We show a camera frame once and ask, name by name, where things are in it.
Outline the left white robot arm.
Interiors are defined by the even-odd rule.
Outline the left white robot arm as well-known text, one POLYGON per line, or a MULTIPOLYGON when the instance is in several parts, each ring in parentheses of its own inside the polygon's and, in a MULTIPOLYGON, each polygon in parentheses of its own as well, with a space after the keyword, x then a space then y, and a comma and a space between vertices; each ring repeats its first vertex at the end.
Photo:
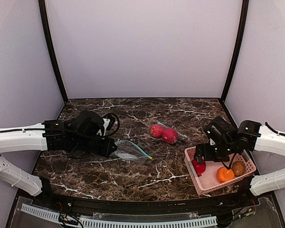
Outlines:
POLYGON ((20 151, 88 152, 109 157, 117 150, 112 136, 120 120, 114 113, 100 116, 83 110, 76 118, 47 120, 35 125, 0 129, 0 179, 33 197, 52 192, 50 181, 10 163, 3 154, 20 151))

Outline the orange tangerine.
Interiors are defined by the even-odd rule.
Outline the orange tangerine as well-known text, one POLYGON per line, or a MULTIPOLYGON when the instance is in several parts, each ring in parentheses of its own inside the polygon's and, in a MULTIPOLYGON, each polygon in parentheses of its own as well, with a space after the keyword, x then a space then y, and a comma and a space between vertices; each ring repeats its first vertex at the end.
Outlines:
POLYGON ((235 175, 231 169, 227 169, 226 167, 221 167, 217 170, 216 174, 217 180, 220 183, 224 183, 235 178, 235 175))

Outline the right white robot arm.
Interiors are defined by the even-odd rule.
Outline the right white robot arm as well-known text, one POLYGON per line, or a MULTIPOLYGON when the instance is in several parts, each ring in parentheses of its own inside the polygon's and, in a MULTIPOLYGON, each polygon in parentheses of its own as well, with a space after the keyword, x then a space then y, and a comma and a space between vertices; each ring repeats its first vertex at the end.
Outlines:
MULTIPOLYGON (((261 124, 250 120, 234 127, 217 116, 205 128, 208 143, 196 146, 194 160, 226 163, 229 155, 244 151, 263 151, 285 157, 285 133, 273 129, 268 123, 261 124)), ((261 195, 269 191, 285 188, 285 168, 265 175, 247 179, 250 192, 261 195)))

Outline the clear zip bag blue zipper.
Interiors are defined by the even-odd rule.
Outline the clear zip bag blue zipper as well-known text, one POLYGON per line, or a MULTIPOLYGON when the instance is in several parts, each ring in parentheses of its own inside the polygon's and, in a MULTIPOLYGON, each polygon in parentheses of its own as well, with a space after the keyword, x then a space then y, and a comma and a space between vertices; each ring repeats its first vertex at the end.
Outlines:
POLYGON ((188 136, 181 134, 173 128, 170 128, 161 122, 154 124, 150 128, 150 135, 155 138, 161 138, 164 142, 168 144, 175 144, 177 141, 188 140, 188 136))

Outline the red strawberry fruit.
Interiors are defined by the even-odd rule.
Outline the red strawberry fruit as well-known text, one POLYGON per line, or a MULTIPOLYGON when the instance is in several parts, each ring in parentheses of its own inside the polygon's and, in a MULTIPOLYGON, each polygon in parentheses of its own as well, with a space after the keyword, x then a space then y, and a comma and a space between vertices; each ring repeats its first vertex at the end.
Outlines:
POLYGON ((204 160, 202 160, 202 163, 192 160, 192 165, 198 177, 201 176, 206 170, 206 163, 204 160))

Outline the red tomato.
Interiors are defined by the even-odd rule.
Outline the red tomato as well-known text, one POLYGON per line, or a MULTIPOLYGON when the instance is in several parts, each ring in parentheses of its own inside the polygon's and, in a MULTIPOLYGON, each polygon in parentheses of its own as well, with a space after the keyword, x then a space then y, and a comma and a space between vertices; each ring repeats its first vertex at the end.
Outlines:
POLYGON ((176 143, 178 139, 178 133, 172 128, 164 129, 161 136, 162 139, 169 144, 176 143))

